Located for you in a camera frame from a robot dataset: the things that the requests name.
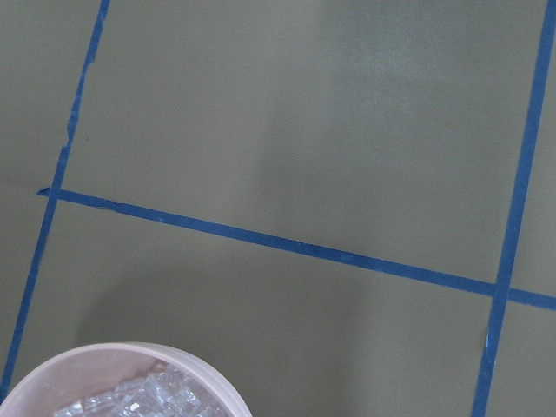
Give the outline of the clear ice cubes pile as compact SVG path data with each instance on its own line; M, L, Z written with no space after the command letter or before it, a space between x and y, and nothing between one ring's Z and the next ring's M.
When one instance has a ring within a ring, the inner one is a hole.
M52 413L60 416L227 416L228 411L201 382L166 365L143 377L74 401Z

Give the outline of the pink bowl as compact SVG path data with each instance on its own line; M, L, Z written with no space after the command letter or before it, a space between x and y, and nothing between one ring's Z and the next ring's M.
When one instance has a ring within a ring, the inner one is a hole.
M240 394L216 369L175 347L147 342L100 343L59 354L31 371L1 403L2 416L51 416L57 409L101 394L169 364L191 375L228 416L250 416Z

